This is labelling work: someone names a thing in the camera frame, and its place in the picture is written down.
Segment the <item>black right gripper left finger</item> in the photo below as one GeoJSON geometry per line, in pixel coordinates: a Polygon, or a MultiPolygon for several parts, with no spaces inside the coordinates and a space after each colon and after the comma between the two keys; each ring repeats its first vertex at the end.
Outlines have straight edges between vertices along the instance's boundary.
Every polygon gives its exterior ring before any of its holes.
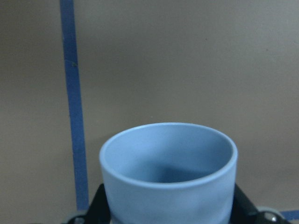
{"type": "Polygon", "coordinates": [[[111,214],[104,184],[100,184],[87,212],[70,219],[71,224],[110,224],[111,214]]]}

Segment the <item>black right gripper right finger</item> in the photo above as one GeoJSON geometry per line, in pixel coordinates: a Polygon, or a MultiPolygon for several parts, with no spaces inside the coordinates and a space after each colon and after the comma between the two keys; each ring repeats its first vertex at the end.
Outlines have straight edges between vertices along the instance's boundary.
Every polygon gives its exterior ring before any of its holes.
{"type": "Polygon", "coordinates": [[[241,188],[235,184],[231,224],[283,224],[284,218],[276,212],[259,211],[241,188]]]}

